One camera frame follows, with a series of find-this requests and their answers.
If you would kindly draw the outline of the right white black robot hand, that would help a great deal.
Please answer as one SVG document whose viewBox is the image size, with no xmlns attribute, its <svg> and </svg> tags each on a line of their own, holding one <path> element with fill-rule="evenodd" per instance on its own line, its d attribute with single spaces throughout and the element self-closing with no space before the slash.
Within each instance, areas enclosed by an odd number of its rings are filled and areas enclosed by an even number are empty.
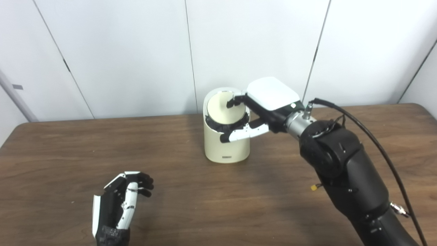
<svg viewBox="0 0 437 246">
<path fill-rule="evenodd" d="M 230 109 L 241 104 L 258 115 L 258 119 L 232 127 L 220 136 L 220 142 L 254 138 L 269 131 L 287 133 L 299 140 L 302 132 L 311 123 L 310 120 L 304 120 L 303 124 L 298 122 L 305 110 L 299 95 L 275 77 L 261 78 L 249 83 L 246 90 L 235 93 L 228 100 L 226 107 Z"/>
</svg>

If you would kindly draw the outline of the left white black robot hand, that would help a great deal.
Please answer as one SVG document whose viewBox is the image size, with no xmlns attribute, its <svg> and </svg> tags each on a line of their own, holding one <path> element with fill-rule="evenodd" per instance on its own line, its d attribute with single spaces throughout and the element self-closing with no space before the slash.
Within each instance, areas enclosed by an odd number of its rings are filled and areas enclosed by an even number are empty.
<svg viewBox="0 0 437 246">
<path fill-rule="evenodd" d="M 93 196 L 92 234 L 97 246 L 128 246 L 139 195 L 150 197 L 154 180 L 138 171 L 118 174 Z"/>
</svg>

